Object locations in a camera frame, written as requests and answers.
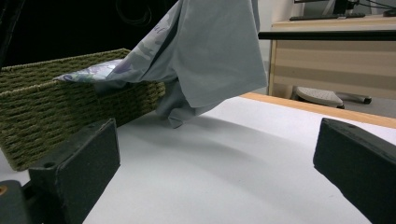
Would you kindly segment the green woven basket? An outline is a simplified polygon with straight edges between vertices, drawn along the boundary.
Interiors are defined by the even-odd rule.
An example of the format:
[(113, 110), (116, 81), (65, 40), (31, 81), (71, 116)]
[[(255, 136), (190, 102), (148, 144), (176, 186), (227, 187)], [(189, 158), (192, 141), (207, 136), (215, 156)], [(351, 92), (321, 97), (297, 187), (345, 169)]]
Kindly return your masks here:
[(2, 68), (0, 150), (10, 167), (27, 169), (87, 124), (113, 118), (121, 126), (154, 110), (164, 94), (159, 82), (128, 84), (98, 94), (92, 84), (56, 79), (128, 53), (115, 49)]

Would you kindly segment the grey printed garment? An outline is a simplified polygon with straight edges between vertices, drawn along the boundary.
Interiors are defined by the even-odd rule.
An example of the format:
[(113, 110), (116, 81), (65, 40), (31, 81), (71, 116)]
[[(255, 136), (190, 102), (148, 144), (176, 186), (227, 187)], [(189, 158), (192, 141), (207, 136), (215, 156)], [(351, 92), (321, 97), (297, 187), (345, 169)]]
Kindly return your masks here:
[(223, 101), (267, 85), (258, 0), (177, 0), (122, 60), (59, 76), (100, 93), (159, 81), (156, 112), (177, 128)]

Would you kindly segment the black keyboard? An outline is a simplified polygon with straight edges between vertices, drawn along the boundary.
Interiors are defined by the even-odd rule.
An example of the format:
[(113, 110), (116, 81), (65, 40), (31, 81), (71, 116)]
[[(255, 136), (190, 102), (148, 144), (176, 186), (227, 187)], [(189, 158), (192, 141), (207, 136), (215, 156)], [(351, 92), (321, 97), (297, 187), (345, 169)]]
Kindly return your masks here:
[(314, 15), (314, 16), (293, 16), (289, 21), (315, 21), (315, 20), (344, 20), (364, 18), (364, 13), (346, 13), (346, 14), (329, 14), (329, 15)]

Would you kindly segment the black monitor stand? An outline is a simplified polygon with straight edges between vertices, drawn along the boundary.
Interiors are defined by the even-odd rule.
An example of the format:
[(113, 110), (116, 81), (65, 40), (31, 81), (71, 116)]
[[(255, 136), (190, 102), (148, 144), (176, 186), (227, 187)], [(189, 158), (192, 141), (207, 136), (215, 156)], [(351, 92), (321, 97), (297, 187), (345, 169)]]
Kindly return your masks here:
[(347, 12), (348, 0), (334, 0), (333, 14), (345, 14)]

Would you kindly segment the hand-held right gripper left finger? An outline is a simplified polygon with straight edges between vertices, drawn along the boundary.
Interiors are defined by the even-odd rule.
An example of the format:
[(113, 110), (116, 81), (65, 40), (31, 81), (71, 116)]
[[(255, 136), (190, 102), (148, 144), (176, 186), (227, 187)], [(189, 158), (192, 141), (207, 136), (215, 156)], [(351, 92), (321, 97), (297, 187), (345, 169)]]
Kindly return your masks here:
[(82, 224), (119, 167), (114, 119), (72, 134), (29, 168), (43, 207), (42, 224)]

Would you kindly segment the wooden desk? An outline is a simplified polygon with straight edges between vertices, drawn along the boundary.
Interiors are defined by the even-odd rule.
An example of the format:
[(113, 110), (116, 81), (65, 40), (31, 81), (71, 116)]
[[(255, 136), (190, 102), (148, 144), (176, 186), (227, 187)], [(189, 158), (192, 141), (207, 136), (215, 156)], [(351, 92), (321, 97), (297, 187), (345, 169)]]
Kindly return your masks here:
[(262, 36), (273, 96), (307, 87), (396, 99), (396, 17), (280, 21)]

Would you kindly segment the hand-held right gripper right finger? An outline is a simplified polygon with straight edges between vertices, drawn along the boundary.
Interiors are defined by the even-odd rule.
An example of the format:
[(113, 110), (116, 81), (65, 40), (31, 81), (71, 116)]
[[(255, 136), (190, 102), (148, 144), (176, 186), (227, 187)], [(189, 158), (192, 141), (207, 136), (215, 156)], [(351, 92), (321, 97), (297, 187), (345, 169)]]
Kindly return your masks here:
[(373, 224), (396, 224), (396, 146), (355, 125), (323, 119), (314, 167)]

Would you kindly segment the office chair base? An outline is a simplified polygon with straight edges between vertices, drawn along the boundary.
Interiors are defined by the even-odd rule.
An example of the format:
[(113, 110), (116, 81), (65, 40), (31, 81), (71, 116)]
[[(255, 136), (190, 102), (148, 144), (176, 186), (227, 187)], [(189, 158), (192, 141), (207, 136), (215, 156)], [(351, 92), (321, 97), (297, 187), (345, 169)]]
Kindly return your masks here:
[(315, 105), (324, 105), (335, 108), (345, 108), (344, 101), (349, 100), (368, 105), (372, 102), (372, 97), (352, 93), (326, 91), (307, 87), (295, 87), (291, 99)]

